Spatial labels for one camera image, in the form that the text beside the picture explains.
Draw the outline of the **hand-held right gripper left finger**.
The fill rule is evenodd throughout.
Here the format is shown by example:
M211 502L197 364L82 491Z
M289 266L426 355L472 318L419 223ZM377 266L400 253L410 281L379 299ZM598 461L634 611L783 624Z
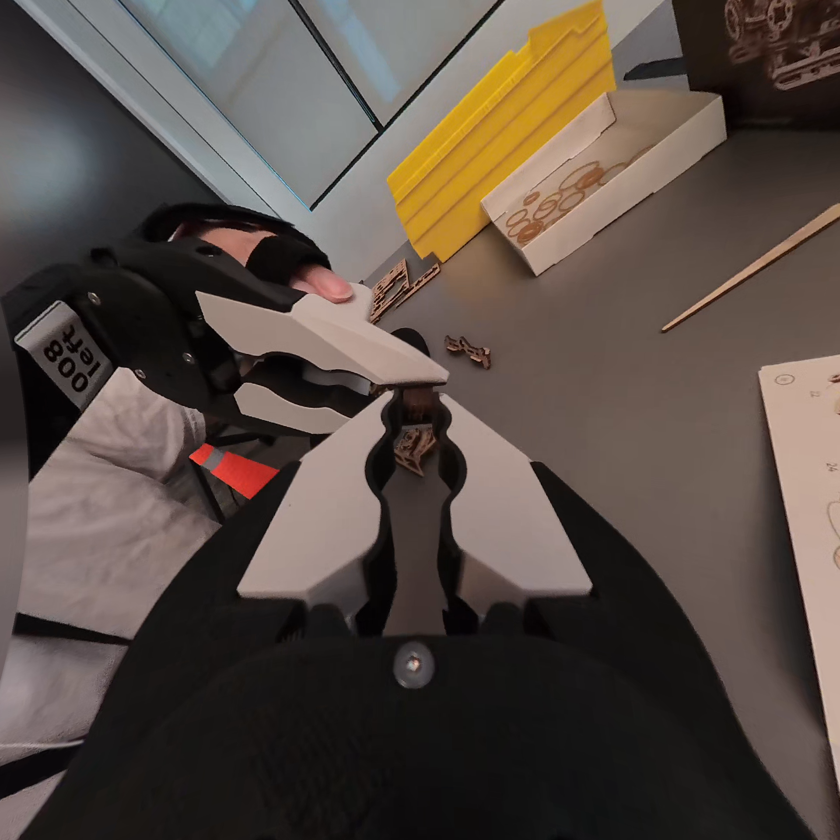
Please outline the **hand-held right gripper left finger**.
M384 392L303 456L239 596L334 606L358 635L382 635L397 583L383 496L396 422L397 393Z

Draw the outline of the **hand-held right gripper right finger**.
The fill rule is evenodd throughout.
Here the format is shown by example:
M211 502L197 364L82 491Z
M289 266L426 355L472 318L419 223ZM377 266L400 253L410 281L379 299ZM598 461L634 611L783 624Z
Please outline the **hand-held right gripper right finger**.
M543 488L537 463L451 396L435 418L437 574L446 632L475 632L497 605L588 596L593 583Z

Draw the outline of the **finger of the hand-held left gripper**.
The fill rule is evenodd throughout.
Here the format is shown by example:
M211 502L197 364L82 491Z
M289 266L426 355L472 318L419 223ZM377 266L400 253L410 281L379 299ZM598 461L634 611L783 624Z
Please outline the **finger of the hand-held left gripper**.
M332 434L371 402L371 382L304 360L260 360L234 394L246 417L304 434Z
M359 296L345 303L265 283L240 288L238 299L232 290L195 294L205 323L239 354L290 355L377 385L446 385L443 366L369 322L359 305L371 291L355 289Z

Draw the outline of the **dark printed model box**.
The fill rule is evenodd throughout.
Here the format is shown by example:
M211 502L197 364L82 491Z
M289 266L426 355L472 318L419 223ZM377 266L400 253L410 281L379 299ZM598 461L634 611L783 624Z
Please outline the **dark printed model box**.
M837 130L838 1L674 1L689 89L738 128Z

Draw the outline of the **person's left hand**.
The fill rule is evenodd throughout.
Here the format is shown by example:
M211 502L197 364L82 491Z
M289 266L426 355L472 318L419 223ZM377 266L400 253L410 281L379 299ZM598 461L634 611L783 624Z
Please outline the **person's left hand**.
M232 256L258 279L330 302L350 301L352 285L334 273L329 258L294 227L246 223L184 223L170 240L198 238Z

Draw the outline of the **laser-cut wooden part sheets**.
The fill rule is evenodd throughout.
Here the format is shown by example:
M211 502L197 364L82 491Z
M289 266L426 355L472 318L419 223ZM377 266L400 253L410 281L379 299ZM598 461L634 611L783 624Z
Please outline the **laser-cut wooden part sheets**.
M417 294L440 273L440 264L435 262L420 277L412 279L406 259L401 259L372 289L373 298L369 322L378 323L393 308L400 307Z

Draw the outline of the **laser-cut wooden lattice part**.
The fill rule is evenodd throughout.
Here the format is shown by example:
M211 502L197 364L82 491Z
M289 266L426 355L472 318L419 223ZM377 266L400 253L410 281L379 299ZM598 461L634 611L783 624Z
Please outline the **laser-cut wooden lattice part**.
M431 423L404 426L394 444L394 458L413 475L424 478L424 464L438 450L438 439Z

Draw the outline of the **small wooden cut-out part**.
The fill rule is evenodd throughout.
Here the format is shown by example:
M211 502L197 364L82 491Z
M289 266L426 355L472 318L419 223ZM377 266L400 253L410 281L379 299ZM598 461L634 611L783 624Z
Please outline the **small wooden cut-out part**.
M490 349L486 346L479 346L471 343L466 337L458 338L446 335L444 339L445 349L449 354L461 354L471 361L479 364L488 371L491 367Z

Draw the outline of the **window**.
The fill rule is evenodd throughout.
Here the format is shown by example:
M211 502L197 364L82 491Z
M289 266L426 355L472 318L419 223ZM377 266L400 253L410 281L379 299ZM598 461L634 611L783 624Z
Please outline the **window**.
M151 89L244 182L219 164L219 191L308 215L501 2L18 5L124 100Z

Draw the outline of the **stack of yellow plastic trays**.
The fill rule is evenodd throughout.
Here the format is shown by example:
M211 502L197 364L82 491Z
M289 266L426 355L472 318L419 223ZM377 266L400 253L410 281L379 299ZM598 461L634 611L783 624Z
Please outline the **stack of yellow plastic trays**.
M530 30L388 176L417 256L453 256L490 222L481 201L615 87L602 2Z

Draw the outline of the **printed instruction sheet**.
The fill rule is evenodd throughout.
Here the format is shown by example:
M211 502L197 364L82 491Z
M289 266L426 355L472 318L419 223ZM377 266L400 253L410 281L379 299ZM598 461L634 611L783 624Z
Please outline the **printed instruction sheet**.
M839 772L839 356L764 366L759 386Z

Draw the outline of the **white cardboard box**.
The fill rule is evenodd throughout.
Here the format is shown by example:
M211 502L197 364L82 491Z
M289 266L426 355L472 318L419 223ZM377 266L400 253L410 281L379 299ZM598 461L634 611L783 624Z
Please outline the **white cardboard box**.
M609 91L480 204L538 276L685 173L727 137L718 94Z

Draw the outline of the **long wooden stick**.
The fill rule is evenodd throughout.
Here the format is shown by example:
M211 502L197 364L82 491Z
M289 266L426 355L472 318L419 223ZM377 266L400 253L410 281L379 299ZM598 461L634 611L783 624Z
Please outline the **long wooden stick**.
M740 287L747 280L755 277L763 270L769 268L771 265L779 262L781 259L802 247L805 243L818 236L822 231L828 229L839 221L839 203L835 203L828 207L824 212L814 217L803 227L796 230L791 236L772 247L764 255L754 260L751 264L743 268L736 275L721 284L717 289L713 290L705 297L693 304L690 308L683 311L676 318L667 322L660 330L661 334L670 332L672 329L678 327L683 322L692 318L699 312L708 308L715 301L723 298L729 292L734 291Z

